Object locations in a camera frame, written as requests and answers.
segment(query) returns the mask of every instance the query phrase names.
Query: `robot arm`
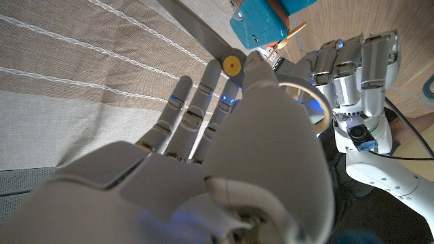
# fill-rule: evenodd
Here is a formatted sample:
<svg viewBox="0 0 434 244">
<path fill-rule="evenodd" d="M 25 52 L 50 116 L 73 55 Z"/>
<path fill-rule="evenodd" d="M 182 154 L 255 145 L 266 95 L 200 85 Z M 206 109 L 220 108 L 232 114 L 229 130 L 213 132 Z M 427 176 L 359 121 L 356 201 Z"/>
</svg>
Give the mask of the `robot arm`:
<svg viewBox="0 0 434 244">
<path fill-rule="evenodd" d="M 314 53 L 302 58 L 296 67 L 305 64 L 306 58 L 312 60 Z M 362 35 L 332 41 L 318 53 L 311 79 L 333 106 L 336 146 L 347 154 L 347 173 L 359 182 L 391 193 L 411 207 L 427 220 L 434 234 L 434 183 L 395 159 L 366 152 L 386 154 L 392 149 L 384 98 L 400 65 L 396 31 L 370 35 L 365 41 Z"/>
<path fill-rule="evenodd" d="M 194 154 L 204 160 L 187 160 L 218 64 L 207 65 L 176 130 L 188 77 L 135 145 L 109 144 L 51 175 L 0 228 L 0 242 L 324 243 L 334 201 L 321 144 L 260 54 L 247 57 L 237 109 L 231 80 L 220 96 L 215 131 Z"/>
</svg>

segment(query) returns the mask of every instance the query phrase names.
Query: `beige fabric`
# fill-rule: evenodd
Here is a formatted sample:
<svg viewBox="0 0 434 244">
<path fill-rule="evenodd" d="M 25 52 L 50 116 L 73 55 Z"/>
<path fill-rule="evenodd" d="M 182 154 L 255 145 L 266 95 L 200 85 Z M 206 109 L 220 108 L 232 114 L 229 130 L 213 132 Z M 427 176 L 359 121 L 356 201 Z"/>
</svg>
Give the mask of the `beige fabric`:
<svg viewBox="0 0 434 244">
<path fill-rule="evenodd" d="M 212 59 L 135 0 L 2 1 L 0 45 L 0 170 L 56 166 L 110 141 L 134 142 L 178 78 L 196 87 Z"/>
</svg>

